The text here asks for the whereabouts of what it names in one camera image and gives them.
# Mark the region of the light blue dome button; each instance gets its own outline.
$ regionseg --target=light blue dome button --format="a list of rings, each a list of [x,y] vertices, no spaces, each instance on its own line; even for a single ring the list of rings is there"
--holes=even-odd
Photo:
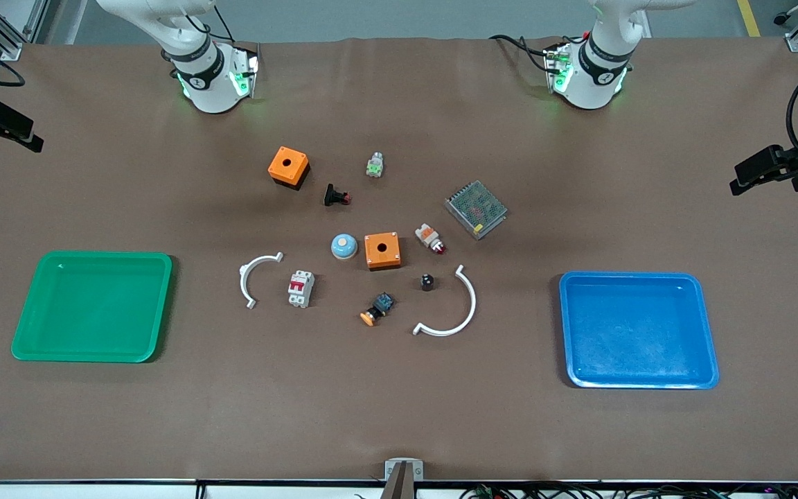
[[[355,250],[357,243],[350,234],[338,234],[332,240],[332,255],[335,255],[336,259],[349,260],[355,255]]]

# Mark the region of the plastic tray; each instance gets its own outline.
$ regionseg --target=plastic tray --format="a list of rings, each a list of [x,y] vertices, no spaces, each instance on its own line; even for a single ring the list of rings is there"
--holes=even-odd
[[[575,385],[709,389],[719,382],[704,296],[693,276],[568,272],[560,302]]]
[[[159,338],[170,276],[162,253],[48,253],[35,269],[12,354],[143,362]]]

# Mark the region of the orange button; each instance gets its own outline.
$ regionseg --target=orange button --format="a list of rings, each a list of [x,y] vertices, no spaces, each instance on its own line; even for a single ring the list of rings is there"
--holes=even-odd
[[[399,253],[399,236],[396,233],[371,234],[365,236],[365,261],[368,270],[383,270],[402,266]]]
[[[303,152],[282,146],[276,152],[276,157],[270,162],[267,171],[277,184],[291,187],[296,191],[301,188],[307,173],[310,172],[310,160]]]

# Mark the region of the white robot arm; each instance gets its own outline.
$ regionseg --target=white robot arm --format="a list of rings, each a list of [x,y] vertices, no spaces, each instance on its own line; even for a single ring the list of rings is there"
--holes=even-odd
[[[194,16],[215,0],[98,0],[101,8],[143,29],[177,68],[184,95],[205,113],[230,110],[254,91],[257,54],[211,39]]]
[[[621,89],[627,63],[643,37],[633,14],[639,10],[672,10],[697,0],[587,0],[596,10],[588,37],[548,55],[547,82],[552,91],[584,110],[608,104]]]

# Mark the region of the black base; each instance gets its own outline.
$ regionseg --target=black base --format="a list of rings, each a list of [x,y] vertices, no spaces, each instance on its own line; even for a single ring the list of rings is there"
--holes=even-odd
[[[303,181],[307,180],[307,174],[308,173],[310,173],[310,165],[307,165],[306,170],[304,170],[303,173],[301,173],[301,179],[298,180],[297,184],[295,184],[294,186],[292,186],[288,182],[283,182],[282,180],[277,180],[277,179],[273,179],[273,182],[276,182],[277,184],[280,184],[280,186],[286,186],[289,189],[294,189],[295,191],[300,191],[301,190],[301,186],[303,184]]]
[[[401,266],[402,266],[402,264],[390,265],[388,268],[369,268],[368,270],[370,270],[372,272],[377,272],[379,270],[392,270],[392,269],[395,269],[395,268],[401,268]]]

